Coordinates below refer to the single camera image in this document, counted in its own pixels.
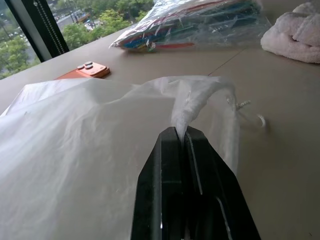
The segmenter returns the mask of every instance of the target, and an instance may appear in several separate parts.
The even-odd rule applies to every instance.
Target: table
[[[303,0],[264,0],[272,23]],[[227,76],[240,101],[269,122],[269,131],[241,130],[238,180],[263,240],[320,239],[320,66],[260,47],[129,54],[109,45],[120,32],[0,80],[2,113],[26,84],[49,81],[93,61],[109,80],[142,84],[163,76]]]

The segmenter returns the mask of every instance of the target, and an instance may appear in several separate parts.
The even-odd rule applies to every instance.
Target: orange phone
[[[98,78],[102,79],[110,73],[110,68],[92,61],[79,65],[76,69],[59,76],[58,79]]]

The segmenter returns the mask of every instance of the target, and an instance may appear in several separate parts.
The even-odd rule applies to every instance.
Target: clear plastic bag
[[[0,239],[129,239],[139,173],[170,126],[196,119],[235,173],[234,91],[208,76],[25,86],[0,117]]]
[[[256,0],[158,0],[111,44],[125,50],[246,46],[271,27]]]

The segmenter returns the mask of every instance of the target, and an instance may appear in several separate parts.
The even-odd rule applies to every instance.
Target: window
[[[5,0],[0,0],[0,80],[39,63]]]
[[[46,0],[70,50],[138,22],[153,0]]]

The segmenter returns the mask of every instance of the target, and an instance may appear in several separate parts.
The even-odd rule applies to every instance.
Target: table surface
[[[272,23],[303,0],[264,0]],[[0,80],[2,113],[26,84],[49,81],[93,61],[109,80],[142,84],[179,75],[227,76],[240,101],[269,122],[267,132],[242,129],[238,180],[261,238],[320,239],[320,66],[260,47],[215,51],[126,53],[110,48],[120,32]]]

